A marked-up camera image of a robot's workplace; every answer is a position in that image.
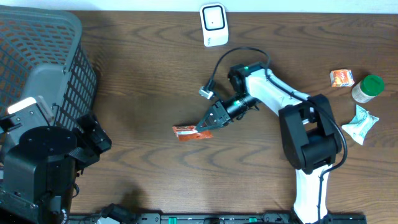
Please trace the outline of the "red chocolate bar wrapper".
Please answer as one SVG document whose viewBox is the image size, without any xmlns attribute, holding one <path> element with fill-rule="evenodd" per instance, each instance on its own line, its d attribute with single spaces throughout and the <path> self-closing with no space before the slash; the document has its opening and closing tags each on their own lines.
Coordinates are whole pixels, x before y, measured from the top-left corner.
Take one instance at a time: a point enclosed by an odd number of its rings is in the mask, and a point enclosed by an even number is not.
<svg viewBox="0 0 398 224">
<path fill-rule="evenodd" d="M 172 129 L 179 141 L 211 139 L 213 137 L 211 131 L 198 132 L 195 126 L 173 126 Z"/>
</svg>

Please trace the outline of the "small orange snack box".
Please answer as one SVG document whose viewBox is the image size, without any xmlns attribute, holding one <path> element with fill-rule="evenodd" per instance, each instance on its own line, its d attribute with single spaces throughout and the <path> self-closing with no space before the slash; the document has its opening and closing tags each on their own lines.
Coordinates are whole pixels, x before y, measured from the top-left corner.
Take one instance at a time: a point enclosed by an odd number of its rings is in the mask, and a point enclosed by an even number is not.
<svg viewBox="0 0 398 224">
<path fill-rule="evenodd" d="M 354 85 L 354 78 L 351 70 L 339 69 L 330 72 L 332 87 L 349 87 Z"/>
</svg>

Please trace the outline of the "white teal wipes packet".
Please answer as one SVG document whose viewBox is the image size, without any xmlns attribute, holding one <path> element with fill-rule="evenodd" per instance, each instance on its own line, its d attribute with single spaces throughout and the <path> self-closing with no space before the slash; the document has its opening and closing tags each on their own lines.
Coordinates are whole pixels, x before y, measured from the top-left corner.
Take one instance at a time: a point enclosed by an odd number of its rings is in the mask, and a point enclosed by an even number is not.
<svg viewBox="0 0 398 224">
<path fill-rule="evenodd" d="M 342 125 L 342 129 L 346 131 L 355 142 L 363 145 L 366 134 L 378 121 L 378 117 L 371 115 L 368 110 L 356 105 L 356 114 L 354 118 L 348 124 Z"/>
</svg>

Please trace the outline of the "green lid jar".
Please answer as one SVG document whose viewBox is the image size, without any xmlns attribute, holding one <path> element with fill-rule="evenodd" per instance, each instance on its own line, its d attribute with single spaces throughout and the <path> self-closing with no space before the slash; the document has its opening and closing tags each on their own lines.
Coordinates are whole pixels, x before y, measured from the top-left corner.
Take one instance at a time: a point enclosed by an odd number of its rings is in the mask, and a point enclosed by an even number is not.
<svg viewBox="0 0 398 224">
<path fill-rule="evenodd" d="M 380 95 L 385 89 L 384 80 L 378 75 L 368 75 L 351 91 L 351 95 L 358 103 L 367 103 Z"/>
</svg>

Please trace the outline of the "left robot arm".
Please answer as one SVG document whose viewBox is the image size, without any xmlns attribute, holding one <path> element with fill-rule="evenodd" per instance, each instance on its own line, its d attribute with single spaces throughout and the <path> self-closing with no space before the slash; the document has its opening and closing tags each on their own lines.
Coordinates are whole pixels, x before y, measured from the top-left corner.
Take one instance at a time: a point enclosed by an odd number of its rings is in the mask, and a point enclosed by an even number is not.
<svg viewBox="0 0 398 224">
<path fill-rule="evenodd" d="M 112 145 L 93 113 L 77 123 L 30 128 L 2 150 L 1 223 L 68 223 L 78 172 Z"/>
</svg>

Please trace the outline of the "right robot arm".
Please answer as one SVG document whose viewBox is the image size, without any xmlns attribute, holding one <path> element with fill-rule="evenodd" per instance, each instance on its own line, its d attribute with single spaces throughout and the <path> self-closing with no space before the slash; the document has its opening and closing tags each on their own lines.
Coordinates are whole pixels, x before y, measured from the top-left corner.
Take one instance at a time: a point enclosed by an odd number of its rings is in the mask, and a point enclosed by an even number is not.
<svg viewBox="0 0 398 224">
<path fill-rule="evenodd" d="M 338 166 L 336 155 L 345 150 L 328 99 L 310 96 L 288 86 L 262 62 L 230 68 L 228 80 L 235 95 L 217 100 L 196 125 L 202 133 L 241 119 L 259 103 L 279 118 L 282 148 L 295 169 L 294 213 L 301 223 L 326 223 L 326 186 Z"/>
</svg>

